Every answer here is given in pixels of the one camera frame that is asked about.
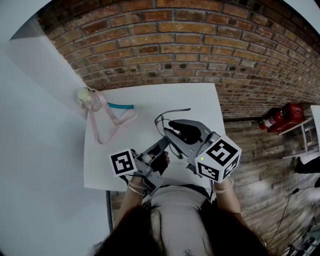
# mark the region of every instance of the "person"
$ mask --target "person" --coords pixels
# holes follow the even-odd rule
[[[204,188],[190,184],[162,187],[144,198],[143,180],[133,176],[115,229],[96,255],[268,256],[241,216],[233,183],[229,177],[215,183],[212,203]]]

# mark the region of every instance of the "fire extinguisher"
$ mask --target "fire extinguisher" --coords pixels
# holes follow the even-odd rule
[[[276,123],[284,120],[284,111],[279,108],[272,108],[263,116],[262,120],[258,123],[261,130],[267,129]]]

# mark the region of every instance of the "brick wall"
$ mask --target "brick wall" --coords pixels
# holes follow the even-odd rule
[[[280,0],[58,0],[38,16],[98,90],[215,83],[225,118],[320,104],[320,37]]]

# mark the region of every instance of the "blue cable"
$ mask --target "blue cable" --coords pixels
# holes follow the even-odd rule
[[[122,109],[122,110],[132,110],[134,108],[134,105],[118,105],[118,104],[113,104],[109,102],[108,102],[108,105],[110,108]]]

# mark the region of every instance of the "wooden floor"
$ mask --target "wooden floor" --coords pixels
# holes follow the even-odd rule
[[[296,188],[313,186],[319,174],[297,174],[292,159],[282,159],[286,152],[300,151],[298,130],[278,136],[258,128],[255,122],[225,123],[225,131],[241,149],[240,164],[231,174],[239,197],[242,214],[248,226],[265,243],[273,237],[290,193]],[[288,244],[294,244],[305,233],[316,209],[309,199],[315,188],[291,196],[280,229],[268,245],[275,255],[282,255]],[[116,214],[122,193],[112,194],[112,210]]]

